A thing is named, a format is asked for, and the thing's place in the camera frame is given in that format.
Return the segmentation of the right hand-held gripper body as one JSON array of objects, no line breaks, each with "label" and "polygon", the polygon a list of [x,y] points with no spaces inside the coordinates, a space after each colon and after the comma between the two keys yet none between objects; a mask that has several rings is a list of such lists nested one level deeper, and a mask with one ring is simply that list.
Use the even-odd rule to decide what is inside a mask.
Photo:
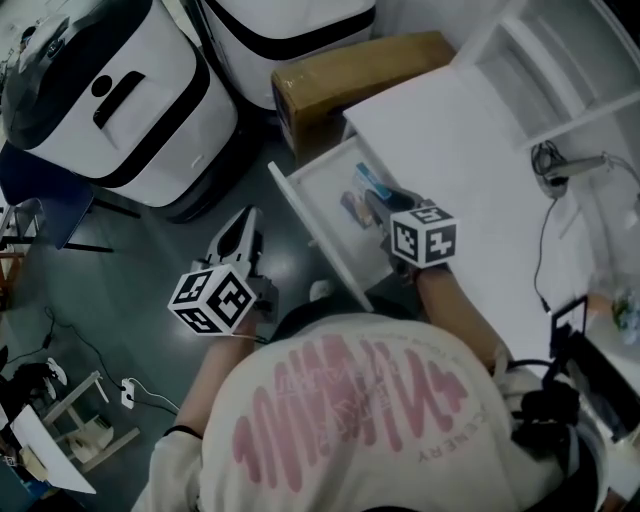
[{"label": "right hand-held gripper body", "polygon": [[435,204],[392,213],[390,252],[418,269],[448,263],[457,253],[458,219]]}]

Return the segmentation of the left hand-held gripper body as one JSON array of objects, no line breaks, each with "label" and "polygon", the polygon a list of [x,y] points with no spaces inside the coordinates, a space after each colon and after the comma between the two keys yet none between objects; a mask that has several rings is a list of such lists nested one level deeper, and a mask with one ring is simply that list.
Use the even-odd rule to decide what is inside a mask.
[{"label": "left hand-held gripper body", "polygon": [[277,317],[279,292],[253,262],[200,260],[182,275],[167,309],[195,334],[255,334]]}]

